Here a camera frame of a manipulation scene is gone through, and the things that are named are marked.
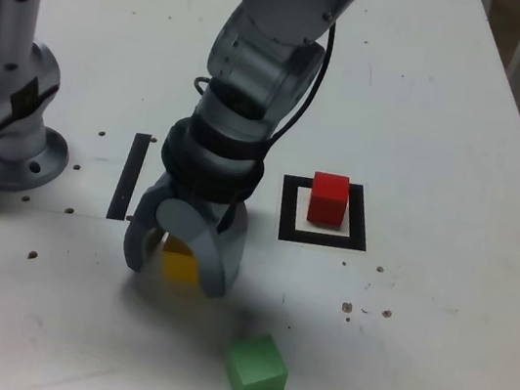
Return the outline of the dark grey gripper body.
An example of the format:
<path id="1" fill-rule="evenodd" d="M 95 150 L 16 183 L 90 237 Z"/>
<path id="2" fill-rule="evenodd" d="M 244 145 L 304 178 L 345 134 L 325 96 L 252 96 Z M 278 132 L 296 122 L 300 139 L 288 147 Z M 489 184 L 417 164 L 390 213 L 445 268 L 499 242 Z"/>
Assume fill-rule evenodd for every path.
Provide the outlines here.
<path id="1" fill-rule="evenodd" d="M 213 221 L 217 231 L 225 232 L 232 227 L 235 221 L 235 215 L 237 215 L 235 204 L 210 202 L 186 191 L 179 191 L 176 197 L 188 203 L 202 217 Z"/>

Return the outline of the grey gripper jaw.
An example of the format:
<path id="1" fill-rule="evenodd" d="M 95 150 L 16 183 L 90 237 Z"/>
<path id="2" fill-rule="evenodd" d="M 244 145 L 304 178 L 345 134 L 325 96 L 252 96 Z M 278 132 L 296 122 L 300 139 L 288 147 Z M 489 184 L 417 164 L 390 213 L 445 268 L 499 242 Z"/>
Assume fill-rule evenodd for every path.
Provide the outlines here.
<path id="1" fill-rule="evenodd" d="M 126 265 L 135 273 L 140 273 L 152 258 L 162 241 L 165 231 L 158 224 L 156 209 L 174 195 L 171 177 L 163 174 L 142 195 L 136 207 L 124 238 Z"/>
<path id="2" fill-rule="evenodd" d="M 247 213 L 237 215 L 225 232 L 179 198 L 165 199 L 156 209 L 158 224 L 167 233 L 162 274 L 173 282 L 196 285 L 208 297 L 223 297 L 239 271 L 247 229 Z"/>

